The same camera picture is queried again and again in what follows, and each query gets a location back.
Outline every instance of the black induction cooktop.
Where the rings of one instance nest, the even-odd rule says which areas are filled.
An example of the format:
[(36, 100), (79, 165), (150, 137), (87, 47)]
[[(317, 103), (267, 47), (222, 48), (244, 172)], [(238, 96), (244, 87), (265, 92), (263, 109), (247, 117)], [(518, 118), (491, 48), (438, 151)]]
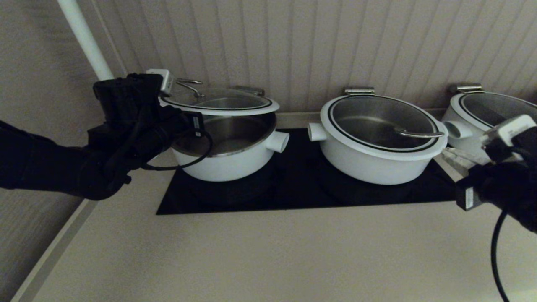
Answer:
[(288, 210), (455, 200), (455, 186), (431, 161), (423, 174), (400, 185), (354, 179), (332, 166), (306, 129), (291, 134), (286, 150), (261, 170), (230, 182), (206, 182), (175, 172), (157, 215)]

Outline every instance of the beige countertop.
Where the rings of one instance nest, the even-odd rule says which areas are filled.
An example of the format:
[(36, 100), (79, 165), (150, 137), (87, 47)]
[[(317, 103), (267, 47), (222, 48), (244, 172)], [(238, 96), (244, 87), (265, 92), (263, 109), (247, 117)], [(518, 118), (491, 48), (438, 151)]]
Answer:
[[(172, 175), (134, 171), (14, 301), (500, 301), (492, 205), (156, 216)], [(512, 301), (535, 300), (537, 236), (509, 217), (498, 267)]]

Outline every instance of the white pipe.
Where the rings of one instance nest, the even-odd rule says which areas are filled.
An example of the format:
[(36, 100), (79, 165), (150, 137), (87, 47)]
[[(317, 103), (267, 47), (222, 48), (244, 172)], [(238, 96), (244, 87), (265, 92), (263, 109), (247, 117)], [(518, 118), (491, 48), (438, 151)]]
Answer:
[(114, 76), (110, 71), (110, 67), (108, 67), (106, 60), (103, 57), (103, 53), (100, 51), (95, 38), (93, 38), (93, 34), (91, 33), (76, 0), (57, 1), (99, 80), (113, 79)]

